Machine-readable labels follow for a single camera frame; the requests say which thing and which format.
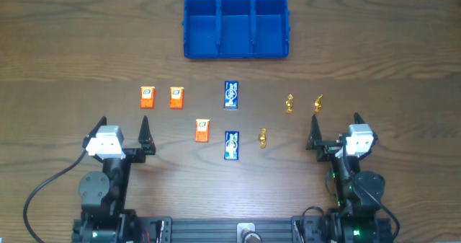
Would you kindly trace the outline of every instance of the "gold candy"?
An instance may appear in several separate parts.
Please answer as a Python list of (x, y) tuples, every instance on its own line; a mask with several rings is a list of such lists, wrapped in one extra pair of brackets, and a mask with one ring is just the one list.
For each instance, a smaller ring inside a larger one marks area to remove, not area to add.
[(315, 113), (318, 113), (318, 111), (320, 110), (320, 108), (322, 108), (322, 97), (323, 97), (323, 94), (320, 94), (318, 96), (318, 98), (315, 100), (314, 102), (314, 106), (315, 106)]
[(287, 114), (293, 112), (293, 94), (288, 95), (288, 101), (285, 102), (285, 106), (287, 106)]
[(265, 148), (266, 147), (266, 128), (262, 128), (261, 129), (261, 134), (259, 134), (259, 142), (261, 142), (261, 148)]

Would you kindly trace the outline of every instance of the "orange tic tac box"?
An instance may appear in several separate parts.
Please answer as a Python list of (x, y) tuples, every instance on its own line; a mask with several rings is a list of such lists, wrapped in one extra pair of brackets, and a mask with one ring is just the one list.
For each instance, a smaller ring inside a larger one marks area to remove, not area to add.
[(170, 109), (182, 110), (184, 102), (184, 87), (170, 88)]
[(210, 120), (195, 121), (195, 142), (208, 142), (210, 137)]
[(153, 103), (156, 97), (155, 87), (141, 87), (141, 109), (153, 109)]

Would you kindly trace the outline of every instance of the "blue tray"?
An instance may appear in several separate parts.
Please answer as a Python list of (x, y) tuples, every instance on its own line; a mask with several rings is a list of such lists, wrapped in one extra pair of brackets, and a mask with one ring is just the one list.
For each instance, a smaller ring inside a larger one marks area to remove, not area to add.
[(285, 57), (288, 14), (287, 0), (184, 0), (184, 56)]

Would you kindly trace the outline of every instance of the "wooden table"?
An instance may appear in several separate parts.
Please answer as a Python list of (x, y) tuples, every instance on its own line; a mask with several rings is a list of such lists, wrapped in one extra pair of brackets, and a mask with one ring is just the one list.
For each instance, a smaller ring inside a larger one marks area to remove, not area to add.
[[(361, 162), (386, 179), (382, 202), (398, 242), (461, 239), (461, 0), (289, 0), (284, 60), (191, 61), (183, 0), (0, 0), (0, 237), (32, 242), (22, 207), (33, 188), (75, 161), (101, 116), (136, 146), (147, 115), (157, 155), (132, 168), (127, 208), (173, 218), (291, 217), (334, 207), (327, 163), (305, 150), (313, 102), (324, 137), (354, 112), (380, 136)], [(239, 109), (223, 85), (240, 81)], [(156, 87), (140, 110), (139, 88)], [(169, 87), (185, 87), (184, 110)], [(285, 114), (287, 95), (294, 113)], [(196, 118), (211, 139), (194, 142)], [(260, 128), (267, 128), (265, 149)], [(241, 132), (226, 162), (224, 131)], [(29, 211), (46, 242), (70, 241), (90, 157), (41, 190)]]

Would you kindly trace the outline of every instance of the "wood grain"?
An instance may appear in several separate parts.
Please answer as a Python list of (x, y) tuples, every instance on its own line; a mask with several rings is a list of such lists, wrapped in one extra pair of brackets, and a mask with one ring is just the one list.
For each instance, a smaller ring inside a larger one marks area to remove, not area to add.
[[(461, 240), (461, 0), (289, 0), (289, 9), (285, 60), (190, 61), (183, 0), (0, 0), (0, 237), (32, 242), (25, 199), (76, 159), (102, 115), (121, 126), (126, 146), (149, 117), (158, 153), (133, 166), (127, 196), (142, 216), (333, 207), (328, 165), (305, 150), (313, 101), (324, 94), (326, 138), (356, 111), (380, 136), (362, 169), (386, 179), (397, 242)], [(240, 81), (237, 111), (222, 109), (226, 79)], [(155, 110), (139, 109), (141, 85), (156, 86)], [(169, 109), (172, 86), (185, 87), (184, 110)], [(211, 119), (208, 144), (194, 142), (196, 118)], [(223, 161), (230, 129), (241, 132), (239, 162)], [(30, 220), (46, 242), (69, 242), (79, 181), (100, 168), (85, 159), (34, 198)]]

